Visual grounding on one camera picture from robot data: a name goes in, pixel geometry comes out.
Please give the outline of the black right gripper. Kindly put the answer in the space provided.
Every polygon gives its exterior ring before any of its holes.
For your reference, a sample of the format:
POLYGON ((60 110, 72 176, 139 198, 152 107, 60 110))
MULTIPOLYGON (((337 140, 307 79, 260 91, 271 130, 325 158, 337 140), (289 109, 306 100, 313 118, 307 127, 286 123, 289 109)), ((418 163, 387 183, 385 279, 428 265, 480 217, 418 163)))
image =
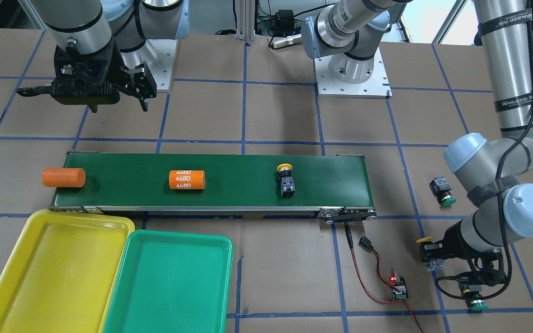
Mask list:
POLYGON ((157 83, 148 65, 127 69, 114 39, 89 55, 78 54, 75 47, 69 49, 55 49, 53 99, 65 105, 88 105, 96 113, 100 104, 118 103, 121 91, 135 97, 143 112, 148 111, 149 101, 157 95, 157 83))

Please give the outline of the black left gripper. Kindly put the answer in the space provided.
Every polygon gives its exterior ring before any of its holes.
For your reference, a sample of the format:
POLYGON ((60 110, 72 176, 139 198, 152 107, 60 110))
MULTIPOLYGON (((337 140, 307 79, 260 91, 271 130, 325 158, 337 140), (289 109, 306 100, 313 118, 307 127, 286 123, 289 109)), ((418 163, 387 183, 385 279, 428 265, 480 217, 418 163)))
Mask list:
POLYGON ((419 242, 419 256, 423 263, 447 258, 458 258, 465 260, 468 264, 468 271, 455 276, 444 276, 442 280, 456 281, 459 283, 480 286, 494 287, 503 284, 504 288, 510 284, 510 258, 504 260, 500 249, 493 249, 488 252, 480 252, 467 245, 462 236, 461 222, 448 228, 442 241, 421 241, 419 242))

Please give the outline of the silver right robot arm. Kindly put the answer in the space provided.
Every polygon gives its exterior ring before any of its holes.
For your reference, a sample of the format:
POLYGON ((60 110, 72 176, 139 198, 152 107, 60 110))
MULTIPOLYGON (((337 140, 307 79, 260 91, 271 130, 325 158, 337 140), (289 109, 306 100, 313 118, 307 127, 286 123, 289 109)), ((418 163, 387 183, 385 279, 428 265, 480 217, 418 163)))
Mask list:
POLYGON ((190 31, 187 0, 34 0, 56 42, 55 78, 17 95, 50 95, 63 105, 112 105, 121 95, 142 111, 156 98, 154 74, 164 64, 152 41, 180 40, 190 31))

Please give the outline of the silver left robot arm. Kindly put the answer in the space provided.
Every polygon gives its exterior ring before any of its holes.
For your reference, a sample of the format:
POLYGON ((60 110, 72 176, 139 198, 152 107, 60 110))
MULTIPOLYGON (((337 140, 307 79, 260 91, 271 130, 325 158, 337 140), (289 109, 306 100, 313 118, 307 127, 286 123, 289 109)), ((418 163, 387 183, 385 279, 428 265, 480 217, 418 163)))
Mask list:
POLYGON ((478 34, 486 55, 501 124, 501 139, 478 133, 452 142, 444 159, 476 212, 420 246, 421 259, 463 259, 470 270, 438 277, 467 285, 508 287, 509 245, 533 237, 533 184, 518 175, 533 170, 533 11, 528 0, 477 0, 478 34))

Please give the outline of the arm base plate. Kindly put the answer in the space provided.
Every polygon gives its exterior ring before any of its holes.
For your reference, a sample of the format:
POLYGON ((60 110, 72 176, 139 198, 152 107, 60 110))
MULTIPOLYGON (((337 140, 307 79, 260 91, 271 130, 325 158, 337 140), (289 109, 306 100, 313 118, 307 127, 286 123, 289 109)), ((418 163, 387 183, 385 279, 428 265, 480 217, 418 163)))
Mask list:
POLYGON ((172 86, 177 47, 177 40, 148 39, 139 49, 122 52, 121 56, 131 69, 142 63, 148 65, 157 84, 157 92, 168 93, 172 86))
POLYGON ((377 49, 373 70, 368 80, 362 83, 347 83, 336 76, 328 67, 332 56, 314 60, 314 70, 318 94, 324 97, 389 99, 393 96, 381 50, 377 49))

